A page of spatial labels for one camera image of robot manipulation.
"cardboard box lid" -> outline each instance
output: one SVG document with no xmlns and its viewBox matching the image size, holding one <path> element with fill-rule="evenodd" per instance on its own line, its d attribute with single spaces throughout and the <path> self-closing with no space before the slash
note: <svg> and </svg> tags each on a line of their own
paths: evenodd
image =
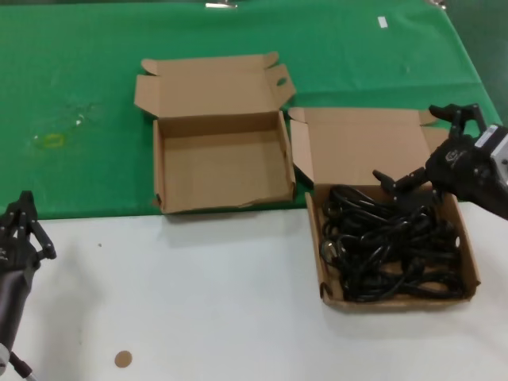
<svg viewBox="0 0 508 381">
<path fill-rule="evenodd" d="M 156 117 L 255 114 L 278 110 L 296 92 L 277 52 L 143 60 L 134 103 Z"/>
<path fill-rule="evenodd" d="M 379 185 L 375 169 L 400 179 L 448 136 L 421 127 L 435 121 L 428 111 L 291 108 L 289 115 L 294 165 L 314 184 Z"/>
</svg>

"white table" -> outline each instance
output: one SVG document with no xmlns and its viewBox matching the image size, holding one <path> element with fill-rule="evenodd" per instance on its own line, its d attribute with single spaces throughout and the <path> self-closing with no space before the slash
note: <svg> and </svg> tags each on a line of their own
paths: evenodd
<svg viewBox="0 0 508 381">
<path fill-rule="evenodd" d="M 461 209 L 477 295 L 402 314 L 321 302 L 306 210 L 43 221 L 14 349 L 42 381 L 506 379 L 508 222 Z"/>
</svg>

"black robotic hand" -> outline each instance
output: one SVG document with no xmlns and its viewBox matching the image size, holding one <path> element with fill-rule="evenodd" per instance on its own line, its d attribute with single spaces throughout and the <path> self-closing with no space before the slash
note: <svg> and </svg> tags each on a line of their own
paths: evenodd
<svg viewBox="0 0 508 381">
<path fill-rule="evenodd" d="M 374 171 L 383 189 L 403 204 L 414 201 L 409 193 L 430 181 L 434 193 L 427 195 L 427 202 L 448 192 L 508 220 L 508 128 L 487 128 L 478 105 L 430 106 L 429 111 L 452 123 L 448 139 L 431 154 L 425 168 L 399 181 Z M 478 138 L 464 134 L 468 121 L 476 121 L 481 132 Z"/>
<path fill-rule="evenodd" d="M 40 251 L 30 243 L 31 235 L 42 247 Z M 56 252 L 37 220 L 32 192 L 23 191 L 0 216 L 0 375 L 9 361 L 17 367 L 19 359 L 11 353 L 17 327 L 33 275 L 45 258 L 55 259 Z"/>
</svg>

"open cardboard box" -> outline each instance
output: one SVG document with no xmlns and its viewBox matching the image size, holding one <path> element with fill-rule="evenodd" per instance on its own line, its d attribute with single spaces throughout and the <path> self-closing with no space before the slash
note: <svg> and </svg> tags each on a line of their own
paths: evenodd
<svg viewBox="0 0 508 381">
<path fill-rule="evenodd" d="M 290 201 L 291 147 L 279 108 L 295 93 L 276 52 L 143 60 L 135 104 L 153 124 L 163 213 Z"/>
<path fill-rule="evenodd" d="M 425 165 L 430 153 L 448 136 L 448 131 L 425 127 L 434 121 L 425 111 L 385 109 L 292 108 L 293 160 L 314 182 L 314 195 L 306 194 L 314 256 L 323 302 L 343 308 L 430 308 L 470 300 L 479 285 L 478 272 L 468 233 L 455 196 L 446 194 L 438 213 L 456 227 L 462 255 L 461 273 L 466 295 L 461 300 L 430 300 L 398 295 L 376 303 L 343 299 L 337 270 L 319 255 L 321 227 L 325 221 L 322 203 L 333 185 L 346 184 L 374 199 L 388 199 L 374 177 L 377 169 L 400 179 Z"/>
</svg>

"round tan dot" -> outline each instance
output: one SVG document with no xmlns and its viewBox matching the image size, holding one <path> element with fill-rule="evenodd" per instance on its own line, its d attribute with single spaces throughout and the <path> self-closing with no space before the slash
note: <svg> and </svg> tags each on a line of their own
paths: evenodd
<svg viewBox="0 0 508 381">
<path fill-rule="evenodd" d="M 127 368 L 133 362 L 133 355 L 129 351 L 121 351 L 114 358 L 114 363 L 119 368 Z"/>
</svg>

